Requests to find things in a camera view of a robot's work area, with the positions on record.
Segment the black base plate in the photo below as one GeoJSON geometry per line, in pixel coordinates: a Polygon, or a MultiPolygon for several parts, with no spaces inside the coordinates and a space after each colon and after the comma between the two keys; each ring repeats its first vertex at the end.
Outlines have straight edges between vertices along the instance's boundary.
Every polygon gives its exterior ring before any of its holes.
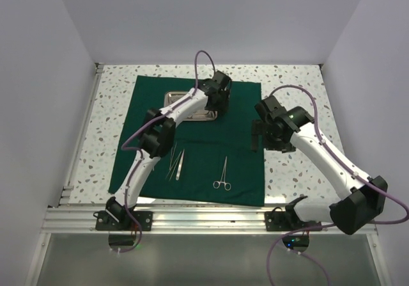
{"type": "Polygon", "coordinates": [[[321,226],[320,222],[303,222],[298,218],[289,218],[286,211],[277,209],[264,212],[264,222],[267,232],[289,232],[301,228],[321,226]]]}
{"type": "Polygon", "coordinates": [[[153,221],[153,213],[151,211],[133,211],[131,212],[133,218],[131,218],[125,211],[118,218],[114,218],[106,211],[97,211],[93,213],[93,217],[96,218],[95,230],[97,231],[130,231],[135,230],[139,223],[139,229],[143,232],[149,232],[153,221]]]}

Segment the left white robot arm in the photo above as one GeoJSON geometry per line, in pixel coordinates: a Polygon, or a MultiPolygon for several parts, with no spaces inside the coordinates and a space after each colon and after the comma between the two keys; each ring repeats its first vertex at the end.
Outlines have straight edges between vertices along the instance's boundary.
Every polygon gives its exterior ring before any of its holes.
{"type": "Polygon", "coordinates": [[[135,158],[122,185],[107,200],[105,209],[94,213],[96,230],[143,229],[132,210],[155,165],[171,151],[176,128],[198,110],[225,113],[232,83],[228,75],[216,71],[209,79],[197,80],[195,87],[172,104],[147,111],[143,126],[122,146],[123,150],[134,151],[135,158]]]}

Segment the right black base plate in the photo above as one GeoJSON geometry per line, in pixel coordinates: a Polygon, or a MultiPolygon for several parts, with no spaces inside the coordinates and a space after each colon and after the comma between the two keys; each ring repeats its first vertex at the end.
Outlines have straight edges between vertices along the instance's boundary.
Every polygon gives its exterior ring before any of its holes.
{"type": "Polygon", "coordinates": [[[264,212],[264,222],[267,232],[289,232],[301,228],[321,226],[320,222],[303,222],[298,218],[289,218],[286,211],[277,209],[264,212]]]}

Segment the wide steel tweezers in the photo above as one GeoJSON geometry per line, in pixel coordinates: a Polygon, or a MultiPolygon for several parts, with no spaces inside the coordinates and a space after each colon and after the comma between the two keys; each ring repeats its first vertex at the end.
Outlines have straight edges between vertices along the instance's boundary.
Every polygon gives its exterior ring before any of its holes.
{"type": "Polygon", "coordinates": [[[179,181],[179,179],[180,179],[181,169],[182,169],[182,166],[183,166],[184,155],[185,155],[185,149],[183,149],[181,151],[180,158],[178,160],[177,169],[176,169],[176,176],[175,176],[175,180],[177,180],[177,181],[179,181]]]}

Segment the left side aluminium rail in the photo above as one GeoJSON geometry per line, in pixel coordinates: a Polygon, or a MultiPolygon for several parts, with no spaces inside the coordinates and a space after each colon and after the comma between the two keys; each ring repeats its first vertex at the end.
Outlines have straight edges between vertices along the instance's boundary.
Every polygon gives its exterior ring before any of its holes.
{"type": "Polygon", "coordinates": [[[82,151],[82,146],[86,137],[86,131],[88,129],[89,125],[89,119],[92,113],[93,109],[93,104],[94,104],[94,99],[100,84],[101,76],[104,71],[104,64],[103,63],[95,63],[96,69],[95,69],[95,75],[93,79],[93,84],[91,88],[91,92],[89,94],[89,97],[87,99],[86,103],[86,109],[85,113],[81,122],[80,130],[79,130],[79,135],[77,137],[77,140],[75,142],[75,148],[73,151],[72,158],[70,159],[70,163],[68,166],[67,173],[65,175],[65,179],[63,182],[63,187],[61,190],[61,194],[59,196],[58,204],[57,206],[69,206],[69,199],[71,192],[74,189],[74,183],[73,183],[73,178],[75,177],[77,165],[79,162],[79,158],[81,157],[81,151],[82,151]]]}

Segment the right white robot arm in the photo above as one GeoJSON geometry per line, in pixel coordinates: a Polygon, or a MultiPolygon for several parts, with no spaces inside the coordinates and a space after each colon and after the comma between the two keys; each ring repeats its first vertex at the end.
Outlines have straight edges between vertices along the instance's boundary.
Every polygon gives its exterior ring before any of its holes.
{"type": "Polygon", "coordinates": [[[352,235],[379,216],[384,209],[388,184],[372,178],[347,159],[320,131],[316,115],[302,107],[287,110],[274,97],[254,106],[259,119],[252,121],[251,150],[259,146],[282,153],[301,151],[321,171],[336,192],[331,200],[299,196],[281,214],[288,228],[333,223],[352,235]]]}

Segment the thin steel tweezers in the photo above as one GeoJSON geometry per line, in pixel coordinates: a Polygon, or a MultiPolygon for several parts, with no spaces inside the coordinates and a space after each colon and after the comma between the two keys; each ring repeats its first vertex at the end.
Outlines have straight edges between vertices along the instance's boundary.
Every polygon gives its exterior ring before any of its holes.
{"type": "Polygon", "coordinates": [[[171,157],[170,157],[170,167],[173,165],[173,158],[174,158],[174,154],[176,152],[176,147],[177,147],[177,141],[174,143],[172,149],[171,149],[171,157]]]}
{"type": "Polygon", "coordinates": [[[177,156],[177,158],[175,159],[175,161],[173,162],[173,164],[171,165],[171,169],[168,171],[165,179],[171,180],[171,177],[176,169],[176,165],[179,163],[181,155],[183,152],[180,152],[177,156]]]}

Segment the steel instrument tray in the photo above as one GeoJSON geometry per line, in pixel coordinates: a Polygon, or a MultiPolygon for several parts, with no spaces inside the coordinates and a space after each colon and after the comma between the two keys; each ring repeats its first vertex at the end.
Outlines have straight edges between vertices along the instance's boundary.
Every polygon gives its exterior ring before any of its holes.
{"type": "Polygon", "coordinates": [[[160,112],[168,117],[177,116],[177,123],[181,122],[209,122],[214,121],[218,112],[205,109],[207,98],[205,95],[196,94],[189,98],[193,90],[190,91],[169,91],[164,95],[164,107],[160,112]]]}

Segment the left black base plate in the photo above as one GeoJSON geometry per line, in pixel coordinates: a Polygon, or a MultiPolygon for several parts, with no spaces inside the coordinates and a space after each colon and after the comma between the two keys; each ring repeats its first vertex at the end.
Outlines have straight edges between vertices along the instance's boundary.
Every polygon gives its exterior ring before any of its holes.
{"type": "Polygon", "coordinates": [[[133,211],[131,212],[133,218],[131,218],[125,211],[118,218],[114,218],[106,211],[97,211],[93,213],[93,217],[96,218],[95,230],[97,231],[130,231],[135,230],[139,223],[139,229],[143,232],[149,232],[153,221],[153,213],[151,211],[133,211]]]}

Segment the dark green surgical cloth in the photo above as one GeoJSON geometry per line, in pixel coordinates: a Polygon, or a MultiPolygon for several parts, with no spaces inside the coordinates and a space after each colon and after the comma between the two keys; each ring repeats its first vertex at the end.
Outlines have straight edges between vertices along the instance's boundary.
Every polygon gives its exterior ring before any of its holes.
{"type": "MultiPolygon", "coordinates": [[[[135,159],[135,152],[122,151],[121,145],[143,125],[150,108],[164,106],[169,91],[189,91],[192,79],[138,76],[121,132],[108,192],[116,193],[135,159]]],[[[156,164],[140,196],[165,200],[228,203],[261,207],[265,202],[265,169],[263,150],[251,151],[251,125],[258,118],[254,105],[261,100],[261,85],[233,82],[229,108],[213,121],[182,122],[176,129],[176,153],[185,150],[180,179],[166,177],[171,153],[156,164]],[[214,189],[226,165],[224,185],[214,189]]]]}

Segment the aluminium mounting rail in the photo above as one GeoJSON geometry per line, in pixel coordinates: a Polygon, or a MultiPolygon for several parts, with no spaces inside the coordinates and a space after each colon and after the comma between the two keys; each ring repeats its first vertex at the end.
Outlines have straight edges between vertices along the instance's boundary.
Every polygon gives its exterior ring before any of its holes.
{"type": "MultiPolygon", "coordinates": [[[[103,206],[61,206],[47,209],[43,234],[97,234],[94,213],[103,206]]],[[[143,204],[136,211],[151,212],[149,234],[266,233],[264,213],[272,207],[232,207],[207,204],[143,204]]]]}

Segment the steel ring-handle hemostat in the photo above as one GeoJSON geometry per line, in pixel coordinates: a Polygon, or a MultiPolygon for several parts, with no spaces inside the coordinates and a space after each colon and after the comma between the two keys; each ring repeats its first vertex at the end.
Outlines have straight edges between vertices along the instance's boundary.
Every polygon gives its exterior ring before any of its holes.
{"type": "Polygon", "coordinates": [[[228,157],[225,157],[224,165],[223,165],[223,169],[222,169],[222,174],[220,176],[220,179],[215,180],[213,182],[213,188],[214,189],[219,189],[219,188],[223,187],[225,191],[230,191],[231,190],[231,184],[226,181],[227,164],[228,164],[228,157]]]}

